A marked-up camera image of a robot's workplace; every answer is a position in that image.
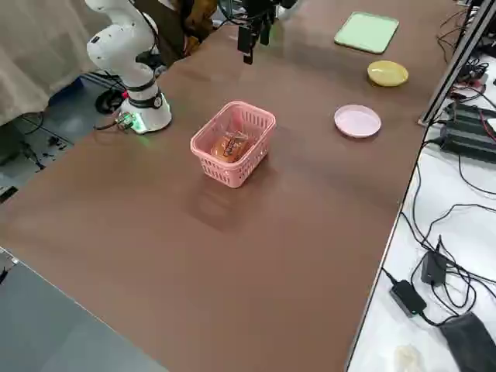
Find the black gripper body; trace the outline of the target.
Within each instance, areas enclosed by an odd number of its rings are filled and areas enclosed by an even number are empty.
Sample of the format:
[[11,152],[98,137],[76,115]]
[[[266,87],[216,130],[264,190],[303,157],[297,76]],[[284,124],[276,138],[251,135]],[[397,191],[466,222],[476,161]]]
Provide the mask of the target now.
[[274,0],[243,0],[243,8],[246,11],[246,21],[263,18],[267,16],[271,21],[276,18],[279,1]]

